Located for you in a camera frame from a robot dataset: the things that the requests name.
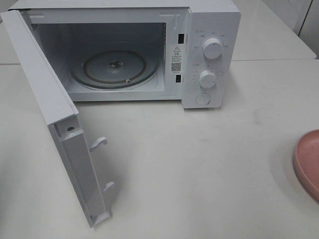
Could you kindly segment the pink round plate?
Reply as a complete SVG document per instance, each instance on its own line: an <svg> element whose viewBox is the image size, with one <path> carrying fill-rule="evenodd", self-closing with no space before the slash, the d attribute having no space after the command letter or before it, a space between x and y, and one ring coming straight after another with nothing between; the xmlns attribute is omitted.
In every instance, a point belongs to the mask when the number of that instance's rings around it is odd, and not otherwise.
<svg viewBox="0 0 319 239"><path fill-rule="evenodd" d="M293 167L306 192L319 202L319 130L302 135L296 143Z"/></svg>

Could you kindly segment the white warning label sticker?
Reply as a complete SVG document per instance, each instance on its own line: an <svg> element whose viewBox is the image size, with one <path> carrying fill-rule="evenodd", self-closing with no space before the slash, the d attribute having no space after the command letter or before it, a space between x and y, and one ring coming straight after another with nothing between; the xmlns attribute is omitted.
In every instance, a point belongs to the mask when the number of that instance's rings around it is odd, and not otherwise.
<svg viewBox="0 0 319 239"><path fill-rule="evenodd" d="M184 64L185 49L183 44L170 46L169 68L173 73L181 73Z"/></svg>

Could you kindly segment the white microwave oven body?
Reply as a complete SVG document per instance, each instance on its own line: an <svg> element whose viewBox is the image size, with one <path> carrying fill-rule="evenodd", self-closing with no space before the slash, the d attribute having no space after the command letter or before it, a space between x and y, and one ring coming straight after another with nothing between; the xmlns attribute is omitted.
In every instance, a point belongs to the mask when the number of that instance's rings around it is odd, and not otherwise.
<svg viewBox="0 0 319 239"><path fill-rule="evenodd" d="M180 100L186 109L221 106L241 14L230 0L19 0L33 35L72 101ZM222 53L208 59L203 42L218 38ZM170 46L183 44L181 73L169 68ZM158 58L147 81L122 89L95 89L75 80L71 65L108 50L132 50ZM216 85L199 84L202 71L213 71ZM201 93L207 105L196 103Z"/></svg>

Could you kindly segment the white microwave door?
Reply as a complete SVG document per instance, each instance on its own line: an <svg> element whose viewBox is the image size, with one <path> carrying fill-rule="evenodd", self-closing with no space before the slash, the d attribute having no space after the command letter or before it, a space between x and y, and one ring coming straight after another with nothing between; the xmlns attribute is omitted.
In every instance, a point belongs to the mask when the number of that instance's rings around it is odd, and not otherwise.
<svg viewBox="0 0 319 239"><path fill-rule="evenodd" d="M101 137L88 146L79 112L36 41L28 15L10 10L1 17L88 224L94 227L110 217L91 157L107 140Z"/></svg>

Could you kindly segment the white microwave knob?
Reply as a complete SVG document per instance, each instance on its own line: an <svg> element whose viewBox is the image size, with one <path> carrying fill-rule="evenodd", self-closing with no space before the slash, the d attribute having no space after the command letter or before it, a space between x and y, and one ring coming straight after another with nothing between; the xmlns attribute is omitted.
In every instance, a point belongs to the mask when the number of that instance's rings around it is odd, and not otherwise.
<svg viewBox="0 0 319 239"><path fill-rule="evenodd" d="M203 54L208 59L219 57L222 53L222 48L222 42L216 37L208 38L202 44Z"/></svg>
<svg viewBox="0 0 319 239"><path fill-rule="evenodd" d="M209 89L216 85L217 77L213 71L205 70L199 75L199 84L202 88Z"/></svg>

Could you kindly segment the glass microwave turntable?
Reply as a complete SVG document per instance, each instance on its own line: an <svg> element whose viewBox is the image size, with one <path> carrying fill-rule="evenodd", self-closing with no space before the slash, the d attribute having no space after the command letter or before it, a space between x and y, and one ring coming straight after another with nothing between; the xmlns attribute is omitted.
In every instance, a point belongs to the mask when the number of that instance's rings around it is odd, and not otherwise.
<svg viewBox="0 0 319 239"><path fill-rule="evenodd" d="M72 77L84 86L95 89L122 89L151 78L159 60L132 50L108 50L83 57L71 65Z"/></svg>

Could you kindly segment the white round door button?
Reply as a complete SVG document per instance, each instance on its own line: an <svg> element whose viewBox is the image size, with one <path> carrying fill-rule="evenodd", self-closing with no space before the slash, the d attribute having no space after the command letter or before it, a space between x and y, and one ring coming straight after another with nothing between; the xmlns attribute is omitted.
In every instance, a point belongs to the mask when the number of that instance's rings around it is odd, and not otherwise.
<svg viewBox="0 0 319 239"><path fill-rule="evenodd" d="M196 100L196 103L199 105L207 105L210 103L211 97L207 93L201 93L196 96L195 100Z"/></svg>

